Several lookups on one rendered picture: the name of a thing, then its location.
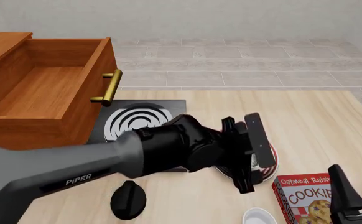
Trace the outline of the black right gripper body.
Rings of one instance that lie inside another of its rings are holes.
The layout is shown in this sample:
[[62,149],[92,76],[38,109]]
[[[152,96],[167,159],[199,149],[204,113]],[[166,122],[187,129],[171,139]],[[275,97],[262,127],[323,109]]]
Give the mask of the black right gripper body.
[[359,207],[330,207],[333,224],[362,224],[362,206]]

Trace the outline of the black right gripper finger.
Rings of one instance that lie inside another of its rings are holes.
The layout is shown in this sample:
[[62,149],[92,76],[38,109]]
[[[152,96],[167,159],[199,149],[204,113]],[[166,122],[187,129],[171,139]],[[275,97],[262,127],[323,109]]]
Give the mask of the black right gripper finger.
[[332,191],[331,212],[359,212],[362,210],[362,197],[350,184],[343,169],[338,164],[328,168]]

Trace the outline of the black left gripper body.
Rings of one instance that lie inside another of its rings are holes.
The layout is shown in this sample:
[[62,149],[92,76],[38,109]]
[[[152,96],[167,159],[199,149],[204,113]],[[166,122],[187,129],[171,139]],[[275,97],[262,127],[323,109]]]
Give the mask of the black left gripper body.
[[232,117],[221,120],[225,144],[225,167],[233,179],[234,186],[241,194],[254,192],[251,183],[251,156],[253,150],[249,141],[247,126]]

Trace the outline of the white plate with red rings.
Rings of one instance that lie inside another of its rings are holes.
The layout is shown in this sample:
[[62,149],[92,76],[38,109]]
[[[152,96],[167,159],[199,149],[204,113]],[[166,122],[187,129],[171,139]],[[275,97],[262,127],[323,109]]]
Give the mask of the white plate with red rings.
[[[273,158],[275,160],[275,165],[271,166],[271,167],[266,167],[266,168],[263,168],[263,167],[260,166],[259,171],[263,176],[263,181],[264,182],[271,179],[273,177],[273,175],[277,172],[278,168],[279,168],[279,156],[278,156],[278,153],[277,153],[275,147],[273,147],[273,145],[271,143],[269,143],[269,145],[271,147],[272,155],[273,155]],[[215,167],[215,169],[217,171],[219,171],[225,177],[231,179],[231,174],[230,174],[229,170],[226,169],[225,167]]]

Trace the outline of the small white bowl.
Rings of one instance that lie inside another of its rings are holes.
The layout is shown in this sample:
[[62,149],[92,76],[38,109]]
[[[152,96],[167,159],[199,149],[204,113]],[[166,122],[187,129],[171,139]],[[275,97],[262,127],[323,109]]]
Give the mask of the small white bowl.
[[277,224],[277,222],[267,210],[250,208],[244,213],[242,224]]

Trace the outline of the flat black stove plate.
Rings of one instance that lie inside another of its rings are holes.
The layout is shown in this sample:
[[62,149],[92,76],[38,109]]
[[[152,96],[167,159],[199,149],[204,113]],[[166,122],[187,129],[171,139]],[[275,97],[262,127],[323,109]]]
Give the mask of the flat black stove plate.
[[101,108],[87,143],[111,142],[126,131],[162,126],[186,110],[185,100],[115,100]]

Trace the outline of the oatmeal raisin cookies box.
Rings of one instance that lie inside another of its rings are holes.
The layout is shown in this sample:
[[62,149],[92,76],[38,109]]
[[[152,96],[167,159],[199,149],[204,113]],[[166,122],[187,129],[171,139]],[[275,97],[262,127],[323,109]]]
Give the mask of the oatmeal raisin cookies box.
[[327,173],[278,175],[272,189],[287,224],[333,224]]

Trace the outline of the round black stove knob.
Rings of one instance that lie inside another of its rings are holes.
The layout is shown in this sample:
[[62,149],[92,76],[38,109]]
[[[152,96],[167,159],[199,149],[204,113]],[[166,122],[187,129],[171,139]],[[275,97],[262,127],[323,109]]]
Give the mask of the round black stove knob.
[[147,197],[141,186],[127,180],[113,193],[110,207],[114,216],[120,220],[137,218],[145,209]]

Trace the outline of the wooden drawer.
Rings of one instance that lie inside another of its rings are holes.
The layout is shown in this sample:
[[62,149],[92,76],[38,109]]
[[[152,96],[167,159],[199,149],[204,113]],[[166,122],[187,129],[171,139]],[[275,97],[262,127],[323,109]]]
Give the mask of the wooden drawer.
[[0,147],[86,143],[116,69],[111,39],[26,39],[0,59]]

